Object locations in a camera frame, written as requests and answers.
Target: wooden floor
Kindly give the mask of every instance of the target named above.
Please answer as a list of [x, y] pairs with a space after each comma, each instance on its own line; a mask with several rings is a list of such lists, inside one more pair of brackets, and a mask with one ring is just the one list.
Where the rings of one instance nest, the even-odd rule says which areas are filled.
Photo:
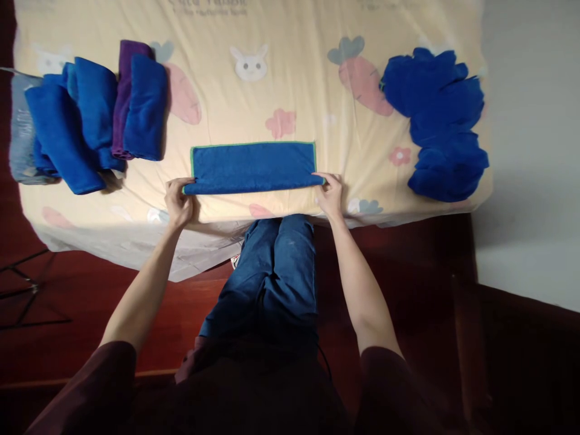
[[[13, 16], [2, 2], [0, 65], [11, 62]], [[22, 215], [18, 185], [8, 169], [10, 75], [0, 73], [0, 266], [41, 250]], [[369, 260], [391, 308], [402, 350], [444, 411], [459, 413], [461, 390], [450, 272], [474, 277], [471, 221], [445, 216], [396, 228], [359, 228], [355, 239]], [[358, 408], [358, 352], [338, 278], [334, 243], [317, 227], [320, 344], [334, 383], [349, 413]], [[22, 269], [38, 275], [50, 258]], [[106, 322], [136, 271], [83, 252], [56, 254], [28, 321], [58, 319], [72, 323], [0, 332], [0, 385], [69, 378], [96, 348]], [[169, 283], [138, 371], [173, 370], [192, 347], [199, 327], [231, 273], [229, 263], [181, 283]], [[0, 291], [22, 287], [9, 272]], [[0, 304], [0, 323], [15, 319], [24, 299]]]

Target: mattress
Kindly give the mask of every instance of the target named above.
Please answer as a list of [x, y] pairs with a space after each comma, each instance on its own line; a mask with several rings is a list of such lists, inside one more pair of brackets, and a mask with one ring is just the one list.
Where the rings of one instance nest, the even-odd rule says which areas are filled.
[[[468, 200], [415, 195], [409, 119], [373, 87], [389, 58], [427, 47], [455, 50], [485, 92], [478, 0], [16, 0], [16, 18], [14, 65], [23, 73], [59, 73], [74, 56], [117, 72], [119, 43], [132, 39], [150, 44], [170, 76], [162, 161], [134, 159], [124, 179], [110, 176], [106, 191], [86, 196], [64, 182], [21, 185], [24, 214], [52, 250], [139, 268], [167, 221], [164, 184], [189, 176], [192, 146], [314, 141], [318, 170], [343, 177], [350, 226], [469, 212], [492, 192], [488, 169]], [[339, 46], [362, 65], [357, 74], [344, 73]], [[474, 132], [489, 151], [487, 123], [484, 113]], [[196, 203], [172, 280], [237, 253], [253, 219], [321, 214], [312, 188]]]

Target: person's right hand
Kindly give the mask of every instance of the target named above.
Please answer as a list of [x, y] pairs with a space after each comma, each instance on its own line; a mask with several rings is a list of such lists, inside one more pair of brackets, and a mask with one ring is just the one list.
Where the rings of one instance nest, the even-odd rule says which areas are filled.
[[322, 211], [326, 213], [329, 220], [342, 218], [343, 185], [340, 175], [324, 172], [314, 172], [312, 175], [318, 175], [326, 179], [324, 186], [316, 186], [318, 205]]

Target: purple towel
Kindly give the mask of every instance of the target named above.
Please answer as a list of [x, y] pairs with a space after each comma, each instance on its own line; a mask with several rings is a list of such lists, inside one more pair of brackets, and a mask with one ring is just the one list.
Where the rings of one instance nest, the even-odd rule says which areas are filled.
[[134, 54], [142, 54], [153, 59], [151, 47], [142, 42], [131, 40], [121, 41], [119, 55], [119, 84], [117, 86], [117, 101], [113, 113], [113, 156], [131, 160], [134, 156], [123, 148], [123, 136], [127, 114], [129, 113], [129, 100], [131, 99], [131, 59]]

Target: jeans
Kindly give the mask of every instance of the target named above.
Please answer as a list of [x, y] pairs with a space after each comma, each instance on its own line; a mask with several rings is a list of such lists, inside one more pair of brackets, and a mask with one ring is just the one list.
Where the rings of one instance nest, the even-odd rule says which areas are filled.
[[266, 342], [317, 351], [314, 228], [302, 214], [255, 221], [236, 270], [199, 333], [256, 334]]

